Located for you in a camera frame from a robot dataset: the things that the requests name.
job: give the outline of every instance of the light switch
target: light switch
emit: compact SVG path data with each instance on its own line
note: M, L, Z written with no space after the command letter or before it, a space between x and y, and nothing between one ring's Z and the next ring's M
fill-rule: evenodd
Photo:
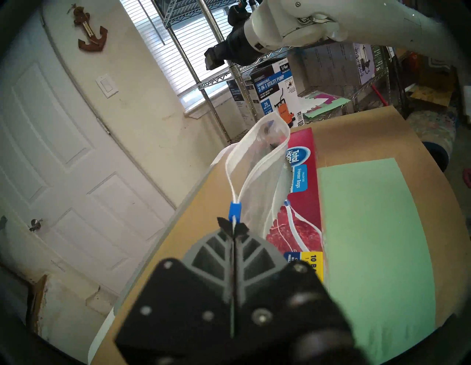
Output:
M107 98L118 92L118 88L116 87L116 84L114 83L110 75L105 74L103 76L100 76L97 78L96 81L101 91Z

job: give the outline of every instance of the green paper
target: green paper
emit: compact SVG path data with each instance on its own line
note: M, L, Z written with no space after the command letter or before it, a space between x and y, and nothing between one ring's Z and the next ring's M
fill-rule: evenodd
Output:
M380 364L435 329L435 284L419 214L393 158L317 173L328 291L357 344Z
M312 112L307 111L304 113L305 116L308 118L314 118L315 116L318 116L319 114L326 113L331 111L332 109L338 108L339 106L342 106L344 104L347 104L350 100L345 99L344 97L341 97L337 100L333 100L330 104L321 104L321 108L316 109Z

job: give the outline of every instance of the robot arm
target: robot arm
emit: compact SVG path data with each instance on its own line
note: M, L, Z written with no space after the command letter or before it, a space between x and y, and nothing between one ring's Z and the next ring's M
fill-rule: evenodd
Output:
M397 0L265 0L205 53L206 68L253 63L281 47L318 40L406 48L461 67L465 59L448 29Z

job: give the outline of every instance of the window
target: window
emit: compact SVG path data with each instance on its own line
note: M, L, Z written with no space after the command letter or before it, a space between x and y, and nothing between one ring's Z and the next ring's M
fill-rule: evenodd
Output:
M150 0L140 0L147 14L152 19L157 32L147 18L138 0L120 1L160 66L163 74L180 98L183 106L189 109L200 103L203 96L198 90L195 80L178 52L177 47L163 26L162 20L157 14L152 2ZM212 11L224 37L227 37L232 30L232 27L227 22L227 10L228 7ZM217 42L203 15L175 24L172 26L172 29L200 80L227 67L227 64L224 64L215 70L206 70L204 53ZM211 97L225 88L227 88L226 83L221 82L206 88L206 92Z

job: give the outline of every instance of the wooden table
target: wooden table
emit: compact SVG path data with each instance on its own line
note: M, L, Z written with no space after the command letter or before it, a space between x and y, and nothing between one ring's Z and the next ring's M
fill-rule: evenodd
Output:
M464 300L471 244L451 186L419 138L392 106L311 123L303 128L313 130L319 168L396 159L414 198L429 246L435 280L436 325L441 326ZM230 201L224 166L218 163L182 203L125 289L122 304L116 306L116 317L91 362L93 365L125 364L114 338L154 267L164 258L183 258L193 243L218 229L216 217L227 216Z

